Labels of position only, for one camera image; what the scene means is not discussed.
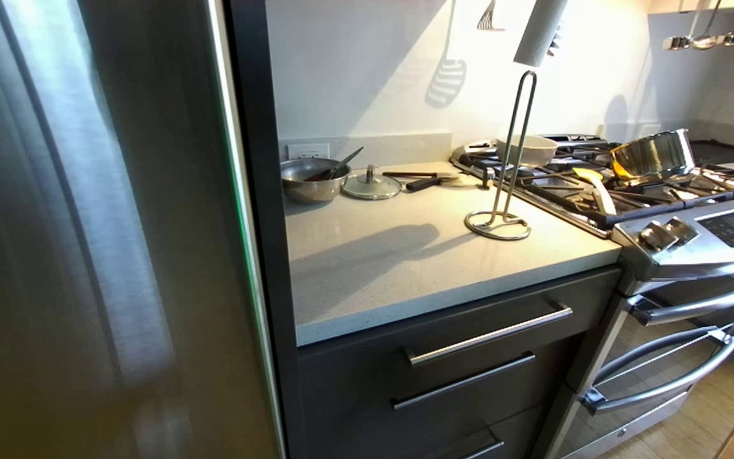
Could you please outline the white paper towel roll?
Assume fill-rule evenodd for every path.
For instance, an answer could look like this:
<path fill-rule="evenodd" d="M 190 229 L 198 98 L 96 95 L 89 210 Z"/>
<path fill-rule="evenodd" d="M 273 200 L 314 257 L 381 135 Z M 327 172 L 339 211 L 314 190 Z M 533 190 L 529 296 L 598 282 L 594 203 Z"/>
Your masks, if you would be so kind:
<path fill-rule="evenodd" d="M 548 56 L 550 42 L 560 25 L 569 0 L 534 0 L 519 36 L 514 62 L 525 66 L 539 66 Z"/>

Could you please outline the glass pot lid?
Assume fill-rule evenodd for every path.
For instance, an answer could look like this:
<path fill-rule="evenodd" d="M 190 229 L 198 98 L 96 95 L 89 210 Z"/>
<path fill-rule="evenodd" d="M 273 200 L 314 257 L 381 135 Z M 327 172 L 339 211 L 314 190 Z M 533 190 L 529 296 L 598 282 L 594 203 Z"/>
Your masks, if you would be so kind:
<path fill-rule="evenodd" d="M 400 182 L 366 167 L 361 175 L 344 182 L 341 195 L 361 203 L 384 203 L 400 195 Z"/>

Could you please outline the stainless steel mixing bowl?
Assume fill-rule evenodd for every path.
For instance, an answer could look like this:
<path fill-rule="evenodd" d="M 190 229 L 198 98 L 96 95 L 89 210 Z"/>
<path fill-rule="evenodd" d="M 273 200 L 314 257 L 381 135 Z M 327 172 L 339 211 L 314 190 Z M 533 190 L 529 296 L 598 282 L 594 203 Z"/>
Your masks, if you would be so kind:
<path fill-rule="evenodd" d="M 292 158 L 281 164 L 282 191 L 292 205 L 328 205 L 349 169 L 334 158 Z"/>

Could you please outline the dark drawer cabinet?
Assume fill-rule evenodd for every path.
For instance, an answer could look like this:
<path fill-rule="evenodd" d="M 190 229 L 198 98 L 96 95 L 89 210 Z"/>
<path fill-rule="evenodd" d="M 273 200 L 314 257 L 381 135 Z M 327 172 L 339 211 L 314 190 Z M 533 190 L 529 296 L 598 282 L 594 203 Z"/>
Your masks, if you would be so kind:
<path fill-rule="evenodd" d="M 598 269 L 300 349 L 298 459 L 521 459 L 617 279 Z M 560 303 L 571 320 L 407 364 Z"/>

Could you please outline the wooden spatula on stove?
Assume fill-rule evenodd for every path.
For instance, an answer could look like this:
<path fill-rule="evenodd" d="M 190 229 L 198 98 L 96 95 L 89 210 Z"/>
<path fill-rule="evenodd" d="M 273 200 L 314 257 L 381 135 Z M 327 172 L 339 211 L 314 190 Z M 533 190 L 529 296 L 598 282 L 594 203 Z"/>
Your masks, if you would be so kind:
<path fill-rule="evenodd" d="M 581 182 L 594 187 L 595 208 L 602 210 L 602 214 L 617 214 L 617 208 L 615 208 L 615 203 L 612 203 L 598 172 L 594 172 L 594 169 L 574 169 L 574 177 L 578 177 Z"/>

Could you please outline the stainless steel refrigerator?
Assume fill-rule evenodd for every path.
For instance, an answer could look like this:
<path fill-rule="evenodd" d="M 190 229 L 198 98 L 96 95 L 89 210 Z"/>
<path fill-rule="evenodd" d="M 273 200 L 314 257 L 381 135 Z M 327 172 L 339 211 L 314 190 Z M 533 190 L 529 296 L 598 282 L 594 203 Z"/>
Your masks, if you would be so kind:
<path fill-rule="evenodd" d="M 282 459 L 221 0 L 0 0 L 0 459 Z"/>

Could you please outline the shiny steel pot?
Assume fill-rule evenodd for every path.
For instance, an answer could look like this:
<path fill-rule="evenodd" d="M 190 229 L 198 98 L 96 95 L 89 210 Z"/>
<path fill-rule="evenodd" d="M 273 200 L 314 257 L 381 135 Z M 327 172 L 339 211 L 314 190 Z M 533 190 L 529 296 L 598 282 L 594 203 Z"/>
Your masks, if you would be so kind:
<path fill-rule="evenodd" d="M 685 127 L 622 143 L 608 157 L 622 183 L 655 183 L 695 167 Z"/>

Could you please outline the stainless steel gas stove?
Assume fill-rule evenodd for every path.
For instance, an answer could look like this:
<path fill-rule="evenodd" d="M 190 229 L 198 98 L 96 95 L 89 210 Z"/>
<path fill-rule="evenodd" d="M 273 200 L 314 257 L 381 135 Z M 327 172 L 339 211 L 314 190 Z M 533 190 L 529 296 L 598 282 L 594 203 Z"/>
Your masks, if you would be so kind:
<path fill-rule="evenodd" d="M 595 135 L 543 135 L 521 148 L 514 196 L 620 246 L 622 282 L 615 312 L 571 384 L 560 418 L 544 442 L 548 459 L 602 459 L 680 410 L 691 389 L 592 415 L 578 395 L 598 370 L 644 342 L 695 326 L 734 335 L 734 145 L 691 143 L 695 167 L 655 183 L 622 183 L 608 143 Z M 449 164 L 496 183 L 500 140 L 456 148 Z M 617 208 L 602 214 L 594 187 L 574 177 L 594 169 Z"/>

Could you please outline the hanging steel ladles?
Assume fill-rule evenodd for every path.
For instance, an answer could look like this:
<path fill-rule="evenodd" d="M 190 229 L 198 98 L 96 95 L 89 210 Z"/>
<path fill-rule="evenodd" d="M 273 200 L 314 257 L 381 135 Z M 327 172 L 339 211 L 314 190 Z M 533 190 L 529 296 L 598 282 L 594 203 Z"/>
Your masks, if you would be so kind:
<path fill-rule="evenodd" d="M 664 51 L 734 48 L 734 0 L 678 0 L 678 10 L 691 16 L 691 25 L 667 36 Z"/>

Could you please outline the black-handled knife on counter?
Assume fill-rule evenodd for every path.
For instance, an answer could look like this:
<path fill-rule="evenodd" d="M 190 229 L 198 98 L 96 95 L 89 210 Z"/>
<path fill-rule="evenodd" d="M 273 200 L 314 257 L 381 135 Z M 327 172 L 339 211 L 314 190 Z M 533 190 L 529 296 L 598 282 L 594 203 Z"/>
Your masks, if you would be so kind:
<path fill-rule="evenodd" d="M 439 177 L 439 175 L 384 172 L 381 177 L 397 178 L 400 190 L 407 195 L 442 183 L 442 177 Z"/>

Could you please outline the white slotted spatula on wall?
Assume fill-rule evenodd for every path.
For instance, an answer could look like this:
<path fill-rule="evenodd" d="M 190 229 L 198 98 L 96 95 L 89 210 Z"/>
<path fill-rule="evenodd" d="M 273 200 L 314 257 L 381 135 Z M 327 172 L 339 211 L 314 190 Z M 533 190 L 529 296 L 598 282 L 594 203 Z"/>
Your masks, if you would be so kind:
<path fill-rule="evenodd" d="M 445 25 L 439 65 L 425 88 L 431 107 L 449 107 L 465 81 L 465 62 L 454 55 L 454 25 Z"/>

